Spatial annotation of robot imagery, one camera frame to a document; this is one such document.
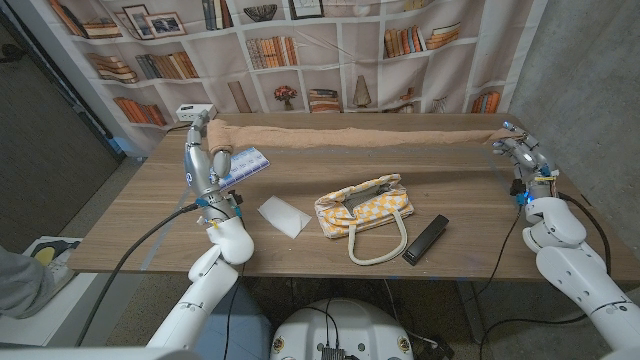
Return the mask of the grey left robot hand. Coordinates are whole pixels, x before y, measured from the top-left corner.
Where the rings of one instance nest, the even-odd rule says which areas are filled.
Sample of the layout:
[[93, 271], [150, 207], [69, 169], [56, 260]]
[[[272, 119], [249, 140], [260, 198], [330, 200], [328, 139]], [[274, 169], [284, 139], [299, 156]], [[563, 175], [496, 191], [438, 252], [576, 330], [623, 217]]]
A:
[[191, 123], [185, 143], [184, 167], [187, 183], [195, 195], [213, 205], [223, 199], [219, 179], [226, 177], [231, 170], [231, 153], [219, 150], [210, 158], [209, 153], [202, 149], [202, 133], [208, 121], [209, 112], [203, 110]]

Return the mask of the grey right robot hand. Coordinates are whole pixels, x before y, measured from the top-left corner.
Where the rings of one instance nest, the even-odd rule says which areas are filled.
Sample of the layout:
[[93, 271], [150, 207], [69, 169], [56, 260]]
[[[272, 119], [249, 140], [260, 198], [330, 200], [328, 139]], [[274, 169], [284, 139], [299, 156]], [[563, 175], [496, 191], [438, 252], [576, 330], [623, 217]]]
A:
[[556, 197], [556, 179], [559, 176], [554, 160], [546, 156], [539, 141], [513, 123], [505, 121], [503, 127], [510, 136], [495, 141], [493, 153], [510, 159], [514, 180], [510, 195], [520, 204], [543, 197]]

